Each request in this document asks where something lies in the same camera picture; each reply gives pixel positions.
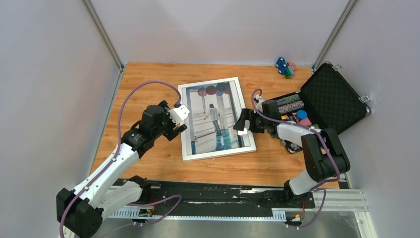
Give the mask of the light wooden picture frame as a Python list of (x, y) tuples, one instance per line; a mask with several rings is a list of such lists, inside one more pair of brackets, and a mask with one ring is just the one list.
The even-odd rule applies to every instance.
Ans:
[(181, 133), (182, 159), (193, 161), (256, 151), (253, 135), (233, 129), (245, 108), (238, 77), (178, 86), (182, 104), (190, 111)]

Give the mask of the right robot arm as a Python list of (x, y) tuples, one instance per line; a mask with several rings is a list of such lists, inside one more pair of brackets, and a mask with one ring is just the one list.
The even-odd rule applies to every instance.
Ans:
[(302, 149), (305, 169), (284, 185), (283, 200), (287, 206), (297, 206), (302, 202), (303, 194), (315, 191), (326, 182), (339, 180), (350, 170), (350, 161), (334, 129), (316, 129), (282, 120), (273, 108), (273, 100), (259, 100), (259, 104), (261, 110), (242, 109), (233, 128), (239, 135), (267, 132)]

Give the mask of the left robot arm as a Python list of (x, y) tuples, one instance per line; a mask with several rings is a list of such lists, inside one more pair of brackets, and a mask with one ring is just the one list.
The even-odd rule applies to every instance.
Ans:
[(80, 238), (92, 237), (102, 222), (125, 205), (148, 204), (152, 198), (151, 184), (139, 176), (130, 178), (116, 190), (110, 190), (124, 171), (137, 162), (155, 141), (164, 136), (171, 141), (187, 129), (182, 124), (190, 111), (176, 104), (170, 109), (166, 101), (150, 105), (140, 121), (124, 133), (109, 157), (73, 189), (63, 188), (56, 196), (60, 236), (70, 229)]

